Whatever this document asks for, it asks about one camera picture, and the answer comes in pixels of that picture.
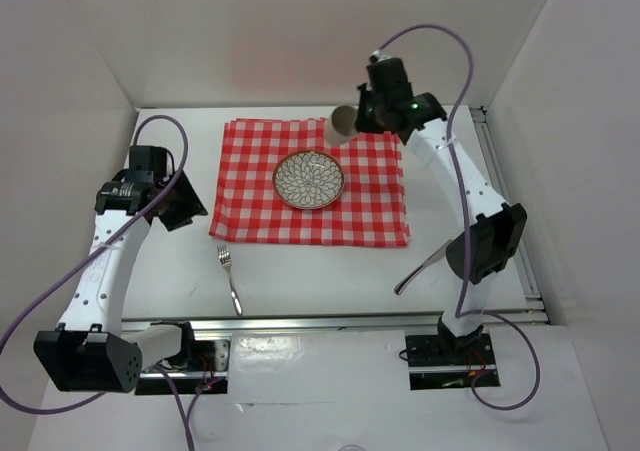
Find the beige cup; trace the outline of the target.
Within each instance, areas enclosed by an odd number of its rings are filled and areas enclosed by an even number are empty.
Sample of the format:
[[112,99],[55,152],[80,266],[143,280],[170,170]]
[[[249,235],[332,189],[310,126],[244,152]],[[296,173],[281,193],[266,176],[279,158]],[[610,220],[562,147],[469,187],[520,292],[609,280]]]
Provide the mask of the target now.
[[336,107],[325,121],[324,138],[330,146],[342,146],[358,135],[355,129],[358,111],[355,107]]

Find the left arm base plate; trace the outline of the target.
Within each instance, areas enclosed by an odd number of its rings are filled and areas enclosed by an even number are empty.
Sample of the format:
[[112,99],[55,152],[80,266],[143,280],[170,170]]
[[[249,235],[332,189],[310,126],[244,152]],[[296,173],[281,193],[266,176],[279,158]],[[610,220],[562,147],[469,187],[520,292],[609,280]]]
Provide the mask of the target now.
[[194,341],[188,358],[164,360],[161,367],[181,395],[226,394],[230,358],[231,339],[217,337]]

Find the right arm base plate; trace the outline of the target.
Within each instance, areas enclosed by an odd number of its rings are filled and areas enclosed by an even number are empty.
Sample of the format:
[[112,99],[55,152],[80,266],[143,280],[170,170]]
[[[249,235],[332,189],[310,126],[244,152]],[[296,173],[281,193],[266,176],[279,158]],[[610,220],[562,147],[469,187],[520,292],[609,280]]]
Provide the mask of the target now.
[[501,386],[488,333],[453,355],[441,349],[436,335],[406,335],[398,357],[408,366],[412,391],[470,388],[474,379],[478,388]]

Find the red white checkered cloth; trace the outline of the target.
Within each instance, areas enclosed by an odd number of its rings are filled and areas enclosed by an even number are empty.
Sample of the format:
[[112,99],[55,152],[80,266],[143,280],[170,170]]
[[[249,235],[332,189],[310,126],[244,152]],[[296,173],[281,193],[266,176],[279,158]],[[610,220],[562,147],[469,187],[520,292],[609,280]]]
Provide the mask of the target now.
[[[398,248],[408,245],[401,142],[364,134],[342,147],[324,139],[326,121],[238,118],[224,127],[210,235],[229,242]],[[314,150],[342,166],[341,195],[300,210],[276,193],[273,173],[293,152]]]

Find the silver table knife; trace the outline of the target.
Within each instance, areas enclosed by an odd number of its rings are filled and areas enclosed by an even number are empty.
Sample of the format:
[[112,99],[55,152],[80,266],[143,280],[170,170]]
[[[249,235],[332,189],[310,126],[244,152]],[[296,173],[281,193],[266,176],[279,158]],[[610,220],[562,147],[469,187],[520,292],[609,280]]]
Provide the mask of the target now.
[[412,270],[407,276],[405,276],[393,289],[395,295],[401,295],[409,284],[426,268],[442,260],[446,256],[448,246],[452,243],[452,240],[447,240],[441,245],[433,254],[425,259],[419,266]]

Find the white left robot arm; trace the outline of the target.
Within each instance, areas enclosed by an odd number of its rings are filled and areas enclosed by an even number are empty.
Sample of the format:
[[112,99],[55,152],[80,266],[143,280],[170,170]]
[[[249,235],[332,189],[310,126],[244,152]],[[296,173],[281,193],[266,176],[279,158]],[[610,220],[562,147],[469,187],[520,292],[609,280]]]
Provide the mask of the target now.
[[165,361],[176,370],[196,361],[194,332],[185,321],[160,320],[122,334],[126,292],[140,248],[159,220],[167,231],[207,213],[185,174],[162,147],[134,145],[129,165],[97,192],[95,254],[52,331],[37,333],[35,355],[58,390],[133,391],[144,371]]

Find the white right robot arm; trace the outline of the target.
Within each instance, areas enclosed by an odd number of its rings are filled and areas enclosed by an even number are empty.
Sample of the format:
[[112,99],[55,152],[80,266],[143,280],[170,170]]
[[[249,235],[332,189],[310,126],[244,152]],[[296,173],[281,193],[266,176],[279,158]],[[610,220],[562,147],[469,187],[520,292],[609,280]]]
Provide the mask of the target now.
[[527,213],[483,178],[453,131],[458,110],[444,110],[430,93],[415,94],[400,58],[376,51],[367,74],[368,83],[358,88],[356,131],[395,134],[441,189],[451,191],[459,213],[462,231],[447,245],[445,258],[461,290],[439,318],[436,340],[440,358],[457,363],[480,339],[491,281],[514,256]]

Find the floral patterned ceramic bowl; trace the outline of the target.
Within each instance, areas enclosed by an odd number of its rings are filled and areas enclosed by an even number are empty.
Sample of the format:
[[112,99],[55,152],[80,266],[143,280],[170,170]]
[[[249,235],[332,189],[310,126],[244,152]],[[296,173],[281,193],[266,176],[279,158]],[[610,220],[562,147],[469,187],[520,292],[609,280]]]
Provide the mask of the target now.
[[284,157],[272,173],[277,196],[301,210],[324,208],[336,201],[345,185],[344,171],[331,155],[300,150]]

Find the silver fork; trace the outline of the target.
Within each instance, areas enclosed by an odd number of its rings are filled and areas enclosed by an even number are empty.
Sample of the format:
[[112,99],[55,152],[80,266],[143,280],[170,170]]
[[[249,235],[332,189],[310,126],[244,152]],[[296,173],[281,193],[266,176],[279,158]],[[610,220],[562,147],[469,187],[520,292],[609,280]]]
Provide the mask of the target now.
[[217,247],[218,251],[218,259],[224,271],[226,272],[227,279],[230,287],[230,296],[234,306],[234,311],[238,317],[242,317],[244,315],[243,306],[236,289],[233,275],[232,275],[232,258],[229,249],[226,245],[219,245]]

